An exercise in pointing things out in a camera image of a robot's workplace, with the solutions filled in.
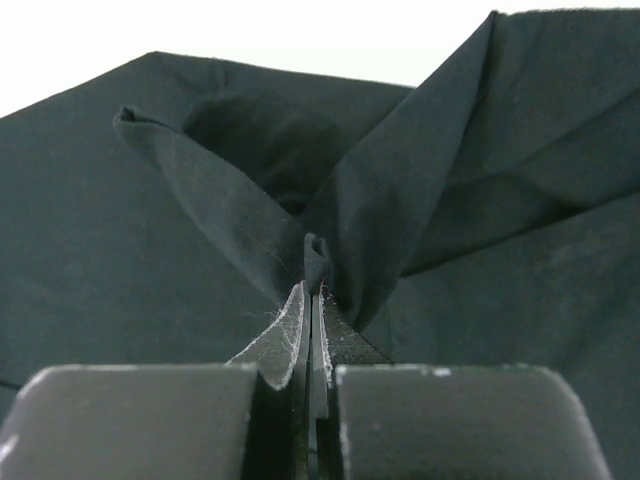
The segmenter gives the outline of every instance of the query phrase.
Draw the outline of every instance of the black garment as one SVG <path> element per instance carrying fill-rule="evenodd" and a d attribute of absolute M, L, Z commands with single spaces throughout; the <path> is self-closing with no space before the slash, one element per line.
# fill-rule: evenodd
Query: black garment
<path fill-rule="evenodd" d="M 396 361 L 558 370 L 634 478 L 638 51 L 491 15 L 417 89 L 153 53 L 0 120 L 0 379 L 227 360 L 306 276 Z"/>

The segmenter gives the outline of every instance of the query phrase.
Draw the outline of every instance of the dark cloth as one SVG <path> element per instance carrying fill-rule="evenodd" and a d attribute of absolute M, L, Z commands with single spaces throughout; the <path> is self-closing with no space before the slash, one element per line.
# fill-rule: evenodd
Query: dark cloth
<path fill-rule="evenodd" d="M 634 478 L 638 51 L 492 14 L 416 89 L 152 53 L 1 119 L 0 379 L 225 361 L 307 278 L 396 361 L 559 371 Z"/>

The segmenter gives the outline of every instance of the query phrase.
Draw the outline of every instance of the fabric fold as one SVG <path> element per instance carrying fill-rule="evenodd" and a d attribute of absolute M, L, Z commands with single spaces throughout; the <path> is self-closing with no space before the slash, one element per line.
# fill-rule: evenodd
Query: fabric fold
<path fill-rule="evenodd" d="M 304 276 L 304 232 L 240 170 L 181 132 L 125 108 L 122 138 L 162 170 L 193 222 L 268 298 L 283 304 Z"/>
<path fill-rule="evenodd" d="M 476 104 L 494 19 L 347 153 L 300 217 L 327 240 L 334 295 L 358 329 L 390 295 L 437 206 Z"/>

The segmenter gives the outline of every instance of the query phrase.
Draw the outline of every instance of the white wall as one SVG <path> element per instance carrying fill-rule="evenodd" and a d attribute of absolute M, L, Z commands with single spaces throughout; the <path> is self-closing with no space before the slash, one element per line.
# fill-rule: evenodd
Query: white wall
<path fill-rule="evenodd" d="M 640 0 L 0 0 L 0 117 L 153 50 L 417 85 L 491 10 Z"/>

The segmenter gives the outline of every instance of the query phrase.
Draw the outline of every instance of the fabric tip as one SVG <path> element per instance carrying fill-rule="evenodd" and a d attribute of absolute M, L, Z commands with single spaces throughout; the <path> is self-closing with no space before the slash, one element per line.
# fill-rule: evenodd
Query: fabric tip
<path fill-rule="evenodd" d="M 324 238 L 307 233 L 304 238 L 304 276 L 311 295 L 320 292 L 325 285 L 333 286 L 333 262 L 329 246 Z"/>

